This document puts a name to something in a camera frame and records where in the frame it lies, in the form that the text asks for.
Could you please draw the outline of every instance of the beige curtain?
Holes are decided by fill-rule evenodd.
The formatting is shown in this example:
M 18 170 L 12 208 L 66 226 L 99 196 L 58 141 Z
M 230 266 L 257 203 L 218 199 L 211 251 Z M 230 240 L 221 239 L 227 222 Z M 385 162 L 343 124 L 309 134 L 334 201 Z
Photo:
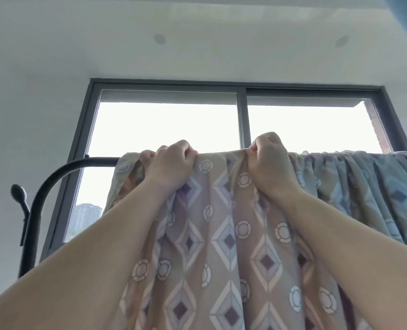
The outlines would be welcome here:
M 407 244 L 407 152 L 290 158 L 306 191 Z M 198 156 L 154 221 L 110 330 L 370 329 L 247 171 L 243 150 Z M 106 210 L 142 180 L 138 154 L 124 155 Z

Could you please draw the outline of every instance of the ceiling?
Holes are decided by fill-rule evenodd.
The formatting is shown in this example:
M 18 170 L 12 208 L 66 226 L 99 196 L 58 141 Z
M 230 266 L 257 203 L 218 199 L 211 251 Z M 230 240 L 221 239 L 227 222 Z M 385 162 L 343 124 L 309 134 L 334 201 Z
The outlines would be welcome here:
M 381 0 L 157 1 L 0 0 L 0 56 L 30 75 L 384 84 L 407 72 L 407 35 Z

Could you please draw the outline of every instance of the forearm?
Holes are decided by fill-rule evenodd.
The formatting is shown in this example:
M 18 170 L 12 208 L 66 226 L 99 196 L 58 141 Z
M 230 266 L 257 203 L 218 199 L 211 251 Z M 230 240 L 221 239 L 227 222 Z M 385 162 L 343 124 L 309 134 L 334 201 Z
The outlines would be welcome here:
M 407 329 L 407 246 L 300 191 L 279 202 L 374 329 Z
M 104 329 L 166 197 L 141 183 L 19 279 L 0 296 L 0 329 Z

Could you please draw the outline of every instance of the hand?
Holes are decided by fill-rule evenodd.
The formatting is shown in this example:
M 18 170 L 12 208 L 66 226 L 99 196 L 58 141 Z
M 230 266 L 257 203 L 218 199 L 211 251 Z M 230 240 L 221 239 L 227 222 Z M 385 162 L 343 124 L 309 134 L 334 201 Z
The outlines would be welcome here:
M 155 153 L 141 152 L 139 158 L 146 169 L 146 181 L 154 183 L 167 196 L 182 187 L 190 177 L 197 151 L 181 140 L 170 147 L 161 146 Z
M 274 132 L 262 134 L 246 150 L 249 174 L 255 186 L 282 205 L 287 198 L 304 192 L 298 183 L 288 151 Z

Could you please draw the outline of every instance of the window frame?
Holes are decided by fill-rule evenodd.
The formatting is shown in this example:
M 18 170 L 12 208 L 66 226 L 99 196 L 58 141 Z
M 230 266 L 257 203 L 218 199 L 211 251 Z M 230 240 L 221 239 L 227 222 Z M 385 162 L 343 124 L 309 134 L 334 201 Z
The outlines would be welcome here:
M 405 132 L 384 86 L 94 78 L 91 79 L 86 91 L 68 162 L 85 157 L 94 129 L 101 92 L 107 89 L 235 93 L 241 148 L 246 148 L 251 143 L 248 96 L 366 99 L 372 103 L 366 104 L 369 115 L 371 118 L 376 117 L 372 119 L 375 132 L 377 134 L 380 131 L 385 133 L 393 151 L 407 150 Z M 66 227 L 81 177 L 82 170 L 77 170 L 62 179 L 40 261 L 46 259 L 64 244 Z

